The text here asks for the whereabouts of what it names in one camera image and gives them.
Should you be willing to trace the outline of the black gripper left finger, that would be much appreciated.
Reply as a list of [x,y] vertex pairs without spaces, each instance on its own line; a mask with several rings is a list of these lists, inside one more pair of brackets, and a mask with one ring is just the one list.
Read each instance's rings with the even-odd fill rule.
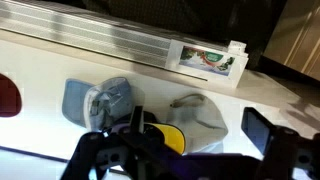
[[60,180],[90,180],[92,169],[95,170],[96,180],[102,180],[106,170],[99,168],[97,156],[106,142],[103,133],[89,132],[82,135]]

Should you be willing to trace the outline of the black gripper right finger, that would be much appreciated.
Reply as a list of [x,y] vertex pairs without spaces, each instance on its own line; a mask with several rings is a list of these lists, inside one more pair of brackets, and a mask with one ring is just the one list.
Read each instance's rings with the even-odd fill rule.
[[259,152],[264,155],[276,127],[255,108],[245,107],[241,129]]

